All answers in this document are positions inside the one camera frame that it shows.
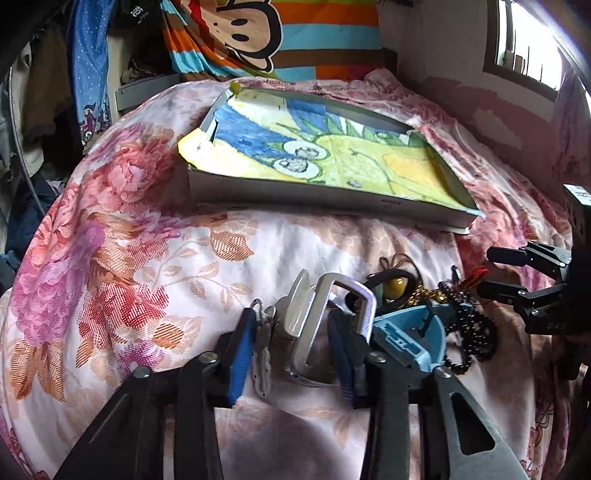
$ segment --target blue gripper pad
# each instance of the blue gripper pad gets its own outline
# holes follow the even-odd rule
[[[424,305],[388,313],[374,320],[372,340],[396,357],[398,353],[410,355],[423,372],[431,372],[443,363],[446,348],[445,328],[440,316],[449,315],[449,305],[434,305],[433,317],[424,337],[418,330],[429,315]]]
[[[244,309],[221,362],[229,370],[226,399],[230,406],[242,395],[248,369],[251,367],[255,339],[256,314],[252,309]]]

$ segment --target wall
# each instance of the wall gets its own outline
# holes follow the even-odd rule
[[[398,77],[435,101],[541,190],[562,201],[541,165],[555,154],[554,103],[483,73],[487,0],[422,0],[380,6],[382,42],[398,52]]]

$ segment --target bed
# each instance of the bed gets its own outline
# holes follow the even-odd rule
[[[183,365],[232,330],[252,299],[270,304],[285,295],[302,268],[313,280],[328,271],[363,280],[378,270],[380,256],[406,254],[433,288],[454,264],[465,273],[482,265],[492,245],[570,245],[560,206],[387,70],[349,83],[240,82],[323,95],[420,130],[486,220],[456,236],[343,215],[203,213],[190,199],[176,143],[228,83],[183,83],[157,95],[109,129],[79,164],[0,300],[0,434],[32,478],[53,477],[136,366]],[[533,270],[489,266],[529,289],[549,285]],[[569,390],[556,376],[555,341],[525,334],[508,307],[483,308],[498,324],[499,349],[461,380],[525,471],[554,478],[569,432]],[[367,424],[367,412],[352,411],[337,387],[274,379],[262,401],[247,381],[235,408],[217,412],[225,478],[357,479]],[[416,417],[412,439],[418,478]],[[171,478],[171,449],[165,455]]]

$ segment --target black hair tie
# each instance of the black hair tie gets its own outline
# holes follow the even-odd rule
[[[368,280],[364,283],[364,286],[373,290],[375,287],[380,285],[381,283],[385,283],[389,280],[393,280],[394,278],[406,278],[407,286],[404,289],[404,293],[402,296],[394,301],[384,303],[381,307],[378,307],[375,311],[376,317],[381,317],[387,313],[393,312],[394,310],[398,310],[402,305],[404,305],[414,291],[417,289],[417,278],[410,272],[406,270],[401,270],[399,268],[389,268],[387,270],[381,271],[372,275],[368,278]],[[355,300],[358,299],[358,296],[355,295],[353,292],[349,292],[345,297],[345,304],[347,308],[352,312],[356,312],[357,308],[355,307]]]

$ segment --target light blue plastic object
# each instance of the light blue plastic object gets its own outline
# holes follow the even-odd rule
[[[418,331],[424,326],[429,311],[424,305],[388,313],[374,320],[373,340],[386,352],[406,352],[414,358],[419,369],[431,372],[443,363],[446,334],[442,317],[453,320],[453,308],[434,304],[435,316],[421,337]]]

